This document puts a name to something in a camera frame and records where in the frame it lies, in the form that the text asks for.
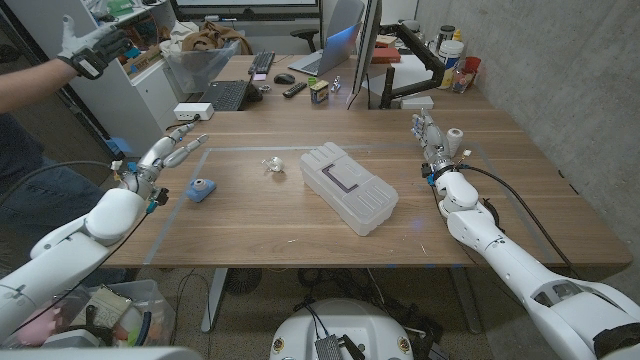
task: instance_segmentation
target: small blue toy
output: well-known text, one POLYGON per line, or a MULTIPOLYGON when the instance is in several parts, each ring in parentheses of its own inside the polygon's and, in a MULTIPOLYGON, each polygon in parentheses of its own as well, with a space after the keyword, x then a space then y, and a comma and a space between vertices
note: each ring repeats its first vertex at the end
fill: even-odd
POLYGON ((200 202, 216 188, 216 183, 208 179, 196 179, 191 182, 191 188, 187 190, 189 199, 200 202))

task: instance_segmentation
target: monitor arm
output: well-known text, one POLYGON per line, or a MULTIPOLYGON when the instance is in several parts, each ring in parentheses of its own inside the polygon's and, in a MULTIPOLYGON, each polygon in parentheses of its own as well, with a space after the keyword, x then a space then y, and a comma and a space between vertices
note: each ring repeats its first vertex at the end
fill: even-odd
POLYGON ((425 70, 433 71, 431 79, 421 81, 419 83, 403 86, 393 89, 393 78, 396 69, 393 66, 387 68, 387 74, 384 80, 384 90, 382 91, 382 99, 380 101, 380 109, 388 109, 391 107, 391 100, 419 93, 421 91, 433 89, 442 84, 444 77, 444 64, 435 56, 427 47, 418 39, 409 28, 404 24, 381 25, 379 33, 381 35, 394 33, 404 44, 413 52, 424 64, 425 70))

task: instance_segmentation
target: black keyboard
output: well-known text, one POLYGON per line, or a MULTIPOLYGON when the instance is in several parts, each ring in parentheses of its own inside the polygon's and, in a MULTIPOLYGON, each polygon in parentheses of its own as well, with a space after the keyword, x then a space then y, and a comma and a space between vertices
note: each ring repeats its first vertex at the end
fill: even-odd
POLYGON ((310 72, 310 73, 317 73, 318 72, 318 68, 320 67, 320 60, 322 60, 322 59, 318 59, 318 60, 312 62, 311 64, 307 65, 307 66, 303 66, 302 70, 310 72))
POLYGON ((200 102, 211 103, 215 111, 238 111, 247 97, 246 81, 215 81, 202 95, 200 102))
POLYGON ((249 74, 267 74, 271 68, 275 52, 261 51, 253 59, 253 63, 249 66, 249 74))

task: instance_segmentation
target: remote control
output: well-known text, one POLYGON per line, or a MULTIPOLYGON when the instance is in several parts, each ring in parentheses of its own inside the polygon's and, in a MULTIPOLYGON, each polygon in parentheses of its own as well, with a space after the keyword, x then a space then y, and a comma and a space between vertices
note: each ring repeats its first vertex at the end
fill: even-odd
POLYGON ((284 97, 286 97, 287 99, 290 99, 293 97, 293 95, 299 93, 300 91, 302 91, 302 89, 306 87, 307 87, 307 83, 297 83, 293 85, 289 90, 283 92, 282 95, 284 95, 284 97))

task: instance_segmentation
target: white box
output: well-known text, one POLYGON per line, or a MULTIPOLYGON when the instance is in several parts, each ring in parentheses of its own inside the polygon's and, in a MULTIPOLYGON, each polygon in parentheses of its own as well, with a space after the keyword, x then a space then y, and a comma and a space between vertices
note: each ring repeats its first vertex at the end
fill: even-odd
POLYGON ((213 105, 211 103, 180 103, 173 112, 178 120, 193 120, 196 114, 200 115, 200 120, 209 120, 213 116, 213 105))
POLYGON ((356 234, 366 236, 391 216, 398 193, 332 142, 300 158, 302 178, 356 234))

